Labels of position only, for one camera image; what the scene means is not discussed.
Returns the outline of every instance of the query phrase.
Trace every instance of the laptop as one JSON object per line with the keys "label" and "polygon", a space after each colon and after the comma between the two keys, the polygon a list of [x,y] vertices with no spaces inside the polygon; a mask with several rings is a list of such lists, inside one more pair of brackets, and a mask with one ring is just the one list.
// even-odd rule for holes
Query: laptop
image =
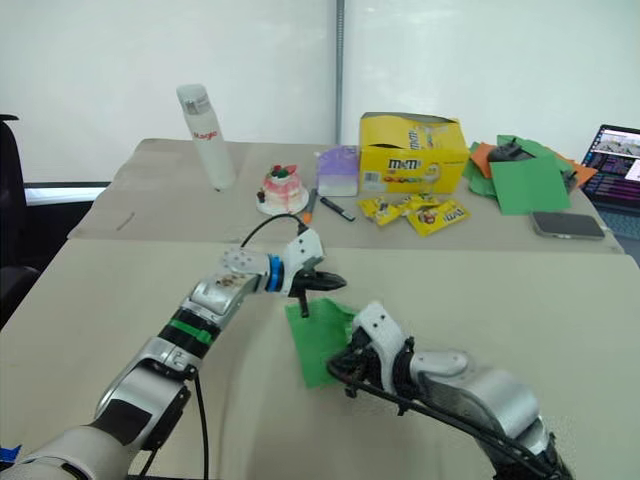
{"label": "laptop", "polygon": [[582,164],[598,170],[582,190],[608,227],[640,240],[640,130],[601,125]]}

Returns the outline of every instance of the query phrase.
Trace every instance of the smartphone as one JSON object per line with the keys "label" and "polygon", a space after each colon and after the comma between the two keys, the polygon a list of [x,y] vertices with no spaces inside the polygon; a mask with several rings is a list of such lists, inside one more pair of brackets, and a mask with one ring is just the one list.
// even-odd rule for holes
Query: smartphone
{"label": "smartphone", "polygon": [[533,212],[531,221],[536,233],[543,237],[604,239],[602,228],[589,215]]}

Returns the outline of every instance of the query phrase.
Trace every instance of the black cable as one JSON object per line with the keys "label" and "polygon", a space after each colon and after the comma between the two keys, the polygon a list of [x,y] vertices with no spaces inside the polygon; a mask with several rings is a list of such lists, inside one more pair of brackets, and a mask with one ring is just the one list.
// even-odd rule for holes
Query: black cable
{"label": "black cable", "polygon": [[490,445],[496,450],[500,451],[504,455],[511,458],[514,462],[524,466],[532,473],[540,478],[553,478],[557,472],[550,468],[548,465],[543,464],[537,459],[528,449],[516,442],[515,440],[502,435],[498,432],[490,430],[483,425],[472,422],[469,419],[460,417],[451,412],[448,412],[437,405],[429,402],[423,402],[425,405],[420,405],[406,398],[399,397],[397,395],[385,392],[384,390],[375,387],[374,385],[354,380],[350,376],[343,374],[334,364],[333,359],[327,364],[329,373],[336,377],[341,382],[349,386],[354,386],[356,389],[364,390],[371,395],[389,400],[398,406],[406,410],[413,410],[417,413],[434,418],[442,423],[445,423],[453,428],[456,428],[462,432],[471,435],[477,440]]}
{"label": "black cable", "polygon": [[262,222],[260,225],[258,225],[256,228],[254,228],[253,230],[251,230],[251,232],[249,233],[249,235],[246,236],[246,238],[243,240],[243,242],[240,244],[241,247],[244,247],[247,245],[247,243],[249,243],[249,240],[251,240],[251,238],[258,233],[258,231],[264,227],[266,224],[273,222],[274,220],[278,219],[278,218],[285,218],[285,217],[289,217],[289,218],[293,218],[294,220],[296,220],[298,222],[298,232],[301,233],[302,231],[306,230],[308,227],[304,224],[304,222],[302,220],[300,220],[298,217],[296,217],[295,215],[292,215],[291,213],[280,213],[278,215],[274,215],[271,218],[267,218],[264,222]]}
{"label": "black cable", "polygon": [[149,468],[151,467],[151,464],[155,460],[157,454],[157,448],[151,451],[149,458],[147,458],[147,462],[144,464],[144,467],[142,467],[142,470],[140,470],[140,473],[138,474],[137,480],[144,480],[145,478],[147,478],[147,472],[149,471]]}
{"label": "black cable", "polygon": [[200,426],[202,427],[202,449],[204,450],[204,466],[202,478],[209,480],[209,433],[207,432],[207,416],[204,411],[204,400],[202,398],[202,386],[200,385],[200,377],[196,373],[193,378],[196,385],[196,397],[198,398],[198,410],[200,412]]}

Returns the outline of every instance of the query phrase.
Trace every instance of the blue ring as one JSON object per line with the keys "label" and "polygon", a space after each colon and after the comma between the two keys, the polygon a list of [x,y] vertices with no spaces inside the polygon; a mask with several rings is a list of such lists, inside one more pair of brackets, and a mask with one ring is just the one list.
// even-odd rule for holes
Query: blue ring
{"label": "blue ring", "polygon": [[280,279],[280,265],[282,265],[282,262],[277,255],[269,255],[269,263],[271,266],[271,276],[269,277],[267,292],[275,292],[278,286],[278,280]]}

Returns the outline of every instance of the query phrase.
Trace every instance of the laptop screen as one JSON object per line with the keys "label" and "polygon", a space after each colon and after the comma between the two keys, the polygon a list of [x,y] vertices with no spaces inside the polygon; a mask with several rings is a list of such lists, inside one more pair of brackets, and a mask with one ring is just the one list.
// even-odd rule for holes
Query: laptop screen
{"label": "laptop screen", "polygon": [[591,201],[640,212],[640,130],[602,125],[582,164],[598,170],[582,187]]}

